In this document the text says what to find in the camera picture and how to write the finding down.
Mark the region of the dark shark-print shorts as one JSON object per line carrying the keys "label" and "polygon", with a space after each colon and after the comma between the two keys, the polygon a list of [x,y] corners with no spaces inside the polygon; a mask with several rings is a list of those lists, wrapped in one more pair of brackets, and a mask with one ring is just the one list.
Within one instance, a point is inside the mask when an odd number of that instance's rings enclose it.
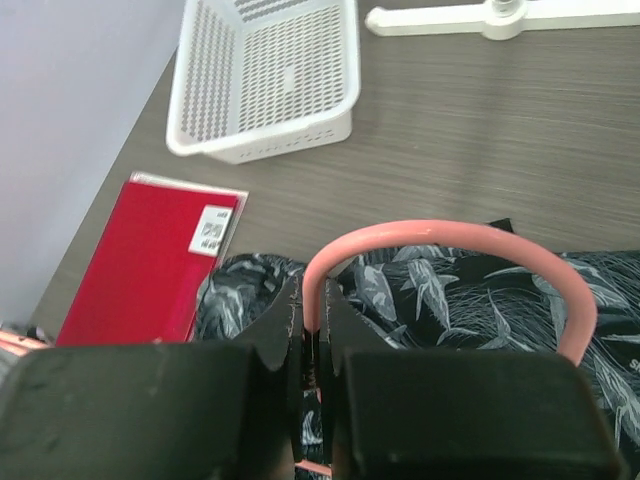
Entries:
{"label": "dark shark-print shorts", "polygon": [[[597,325],[581,367],[616,446],[639,469],[639,254],[565,252],[587,283]],[[193,337],[237,337],[305,264],[275,254],[232,257],[197,293]],[[567,319],[559,292],[498,257],[442,246],[394,246],[357,255],[336,277],[348,305],[395,349],[442,346],[549,352]]]}

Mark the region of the pink wire hanger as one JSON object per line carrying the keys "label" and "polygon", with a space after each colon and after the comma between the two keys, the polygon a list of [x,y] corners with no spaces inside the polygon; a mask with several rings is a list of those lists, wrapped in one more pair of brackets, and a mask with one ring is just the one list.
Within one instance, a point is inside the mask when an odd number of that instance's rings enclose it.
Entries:
{"label": "pink wire hanger", "polygon": [[377,248],[443,244],[502,257],[547,280],[562,296],[568,316],[557,341],[557,352],[578,365],[595,331],[597,308],[582,277],[545,248],[506,231],[485,225],[445,220],[404,220],[347,233],[311,260],[302,285],[304,327],[317,333],[322,325],[321,294],[329,272],[358,254]]}

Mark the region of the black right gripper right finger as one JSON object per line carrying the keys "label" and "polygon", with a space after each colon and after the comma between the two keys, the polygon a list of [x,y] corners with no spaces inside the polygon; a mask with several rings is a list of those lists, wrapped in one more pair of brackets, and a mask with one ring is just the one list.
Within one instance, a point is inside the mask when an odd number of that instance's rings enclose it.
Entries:
{"label": "black right gripper right finger", "polygon": [[582,372],[496,335],[471,350],[390,347],[328,282],[319,386],[336,479],[624,479]]}

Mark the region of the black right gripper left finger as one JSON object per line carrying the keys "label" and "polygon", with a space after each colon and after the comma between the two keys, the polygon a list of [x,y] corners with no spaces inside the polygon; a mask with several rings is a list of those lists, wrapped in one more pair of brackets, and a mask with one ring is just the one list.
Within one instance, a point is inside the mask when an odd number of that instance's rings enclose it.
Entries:
{"label": "black right gripper left finger", "polygon": [[5,479],[291,479],[301,280],[231,340],[40,349],[1,386]]}

